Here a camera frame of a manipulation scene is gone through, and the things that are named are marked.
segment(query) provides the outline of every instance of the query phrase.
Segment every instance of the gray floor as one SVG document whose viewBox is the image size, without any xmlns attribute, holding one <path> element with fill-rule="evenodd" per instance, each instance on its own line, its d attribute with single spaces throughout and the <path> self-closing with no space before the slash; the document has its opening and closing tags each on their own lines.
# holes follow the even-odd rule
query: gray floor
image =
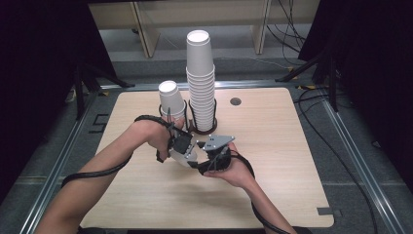
<svg viewBox="0 0 413 234">
<path fill-rule="evenodd" d="M 305 37 L 310 25 L 296 25 L 296 27 Z M 286 75 L 289 67 L 297 67 L 286 59 L 294 63 L 302 63 L 302 61 L 296 59 L 297 53 L 289 49 L 283 50 L 281 44 L 268 31 L 264 52 L 262 55 L 257 55 L 252 49 L 248 26 L 202 28 L 207 30 L 211 37 L 217 81 L 233 81 L 238 85 L 249 84 L 248 82 L 253 81 L 254 84 L 287 87 L 294 100 L 298 99 L 304 92 L 296 89 L 296 86 L 311 85 L 313 68 L 289 83 L 276 84 L 274 82 L 274 79 Z M 185 82 L 185 38 L 187 32 L 192 29 L 194 28 L 162 29 L 156 53 L 152 58 L 146 58 L 143 55 L 138 36 L 131 33 L 130 30 L 101 31 L 101 35 L 118 76 L 127 82 L 136 84 L 138 88 L 142 88 L 156 87 L 156 84 L 167 79 Z M 296 45 L 293 44 L 294 40 L 288 40 L 288 43 Z M 104 79 L 99 80 L 99 82 L 101 85 L 112 85 Z M 102 136 L 102 133 L 93 133 L 101 128 L 99 125 L 94 125 L 95 118 L 98 114 L 108 115 L 97 118 L 98 123 L 107 122 L 120 92 L 111 90 L 108 96 L 98 96 L 95 99 L 60 177 L 75 173 L 94 156 Z M 338 93 L 340 94 L 338 96 L 339 115 L 345 122 L 372 174 L 377 178 L 378 184 L 385 191 L 394 208 L 394 213 L 406 233 L 413 233 L 413 223 L 411 222 L 413 220 L 412 194 L 385 153 L 371 144 L 374 141 L 374 136 L 358 115 L 357 110 L 352 107 L 345 92 L 339 91 Z M 306 97 L 317 95 L 319 95 L 318 91 L 311 91 L 306 94 Z M 314 98 L 303 101 L 302 105 L 311 123 L 338 152 L 342 161 L 349 167 L 350 172 L 355 175 L 357 182 L 365 190 L 365 184 L 361 181 L 347 148 L 337 134 L 322 99 Z M 310 127 L 298 105 L 296 107 L 325 194 L 335 216 L 335 223 L 332 227 L 315 228 L 312 231 L 314 233 L 372 233 L 373 225 L 368 207 L 356 184 L 351 180 L 349 173 L 343 168 L 337 156 Z M 55 127 L 45 136 L 45 142 L 38 147 L 9 196 L 1 205 L 0 233 L 20 232 L 75 124 L 75 116 L 75 102 L 69 102 L 56 120 Z M 378 233 L 391 233 L 382 219 L 383 214 L 379 214 L 373 201 L 371 204 L 374 209 Z M 126 230 L 110 231 L 126 233 Z"/>
</svg>

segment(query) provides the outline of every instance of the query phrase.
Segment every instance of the paper cup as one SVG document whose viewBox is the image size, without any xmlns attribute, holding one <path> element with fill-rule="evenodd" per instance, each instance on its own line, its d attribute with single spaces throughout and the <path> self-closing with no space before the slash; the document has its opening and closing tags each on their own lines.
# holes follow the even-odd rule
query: paper cup
<svg viewBox="0 0 413 234">
<path fill-rule="evenodd" d="M 185 108 L 185 102 L 178 87 L 173 81 L 165 81 L 159 85 L 159 97 L 161 100 L 162 110 L 165 113 L 179 113 Z"/>
<path fill-rule="evenodd" d="M 186 41 L 187 70 L 194 76 L 208 75 L 213 70 L 209 34 L 203 30 L 191 31 Z"/>
</svg>

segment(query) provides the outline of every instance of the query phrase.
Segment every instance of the silver metal part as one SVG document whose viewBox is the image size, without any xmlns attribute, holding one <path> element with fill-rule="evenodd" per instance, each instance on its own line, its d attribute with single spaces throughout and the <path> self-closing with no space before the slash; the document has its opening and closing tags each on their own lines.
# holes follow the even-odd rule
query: silver metal part
<svg viewBox="0 0 413 234">
<path fill-rule="evenodd" d="M 209 135 L 209 139 L 206 141 L 203 150 L 209 151 L 217 149 L 233 141 L 234 139 L 234 136 Z"/>
</svg>

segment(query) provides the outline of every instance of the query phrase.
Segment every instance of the floor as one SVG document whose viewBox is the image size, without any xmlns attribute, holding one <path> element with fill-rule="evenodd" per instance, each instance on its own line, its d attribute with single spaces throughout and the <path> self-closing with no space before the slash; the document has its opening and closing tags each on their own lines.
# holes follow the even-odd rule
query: floor
<svg viewBox="0 0 413 234">
<path fill-rule="evenodd" d="M 301 36 L 306 37 L 309 24 L 296 25 Z M 101 36 L 105 43 L 118 76 L 132 84 L 136 89 L 157 89 L 157 84 L 166 79 L 173 79 L 184 85 L 186 60 L 186 34 L 195 28 L 163 28 L 157 50 L 152 58 L 146 58 L 140 47 L 138 35 L 131 30 L 104 30 Z M 283 47 L 267 30 L 262 55 L 254 53 L 248 26 L 203 27 L 210 34 L 216 65 L 217 83 L 236 87 L 280 86 L 290 90 L 291 97 L 298 100 L 305 92 L 298 86 L 312 85 L 311 68 L 289 83 L 276 83 L 274 79 L 288 74 L 288 69 L 298 67 L 303 61 L 298 54 Z M 273 26 L 271 29 L 279 37 L 283 34 Z M 299 50 L 293 38 L 287 43 Z M 108 93 L 85 97 L 93 104 L 88 109 L 84 122 L 75 121 L 75 101 L 68 102 L 65 110 L 55 122 L 54 129 L 45 136 L 45 142 L 39 145 L 31 161 L 20 175 L 9 196 L 0 207 L 0 233 L 26 233 L 27 218 L 32 215 L 33 206 L 39 194 L 54 171 L 54 164 L 62 155 L 62 149 L 68 149 L 63 167 L 52 185 L 52 198 L 57 192 L 63 177 L 76 172 L 94 156 L 102 135 L 101 123 L 106 123 L 116 96 L 122 89 L 102 79 L 100 84 Z M 306 97 L 322 95 L 322 91 L 310 91 Z M 369 132 L 357 110 L 346 97 L 345 90 L 338 91 L 339 112 L 357 149 L 374 175 L 383 192 L 386 202 L 390 204 L 391 214 L 383 214 L 380 203 L 374 194 L 369 193 L 368 184 L 364 183 L 355 167 L 354 159 L 349 156 L 348 147 L 343 143 L 328 112 L 328 104 L 323 97 L 297 102 L 297 114 L 314 156 L 319 176 L 327 199 L 335 217 L 330 228 L 314 228 L 313 233 L 373 233 L 374 226 L 368 203 L 362 196 L 360 188 L 368 196 L 368 201 L 375 216 L 377 233 L 396 233 L 389 227 L 387 220 L 395 217 L 404 233 L 413 233 L 413 195 L 407 189 L 397 171 L 380 148 L 373 144 L 374 136 Z M 67 138 L 72 136 L 73 126 L 79 125 L 79 133 L 72 147 L 67 146 Z M 334 151 L 319 137 L 318 133 L 329 142 Z M 126 230 L 108 230 L 109 233 L 126 233 Z"/>
</svg>

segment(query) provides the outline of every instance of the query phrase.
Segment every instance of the metal frame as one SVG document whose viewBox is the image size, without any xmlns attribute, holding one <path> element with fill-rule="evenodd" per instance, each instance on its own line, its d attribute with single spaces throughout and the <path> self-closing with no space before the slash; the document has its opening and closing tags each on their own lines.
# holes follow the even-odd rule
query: metal frame
<svg viewBox="0 0 413 234">
<path fill-rule="evenodd" d="M 83 115 L 75 122 L 70 132 L 70 135 L 66 140 L 66 143 L 64 144 L 63 148 L 61 149 L 57 157 L 57 160 L 55 162 L 55 165 L 52 168 L 51 173 L 46 179 L 46 182 L 43 184 L 43 187 L 39 193 L 39 196 L 37 197 L 32 208 L 30 209 L 30 212 L 28 213 L 28 217 L 20 231 L 20 234 L 34 233 L 37 227 L 37 224 L 39 223 L 40 218 L 43 215 L 43 212 L 47 208 L 52 198 L 52 195 L 56 188 L 56 184 L 58 182 L 59 176 L 67 162 L 67 159 L 70 155 L 73 145 L 82 130 L 82 127 L 85 123 L 85 119 L 96 97 L 97 97 L 97 92 L 90 93 L 88 101 L 86 103 L 85 111 Z"/>
<path fill-rule="evenodd" d="M 319 92 L 322 95 L 327 95 L 325 90 L 319 90 Z M 379 214 L 385 222 L 390 233 L 406 233 L 404 227 L 402 226 L 399 218 L 394 211 L 391 202 L 379 185 L 374 174 L 371 173 L 366 161 L 364 160 L 364 157 L 358 150 L 356 143 L 353 141 L 353 138 L 347 130 L 346 125 L 341 119 L 339 113 L 334 111 L 333 107 L 328 103 L 328 101 L 325 100 L 322 103 L 328 115 L 330 116 L 330 119 L 334 127 L 336 128 L 338 135 L 343 140 L 361 180 L 364 182 L 371 199 L 376 205 L 376 208 L 379 211 Z"/>
</svg>

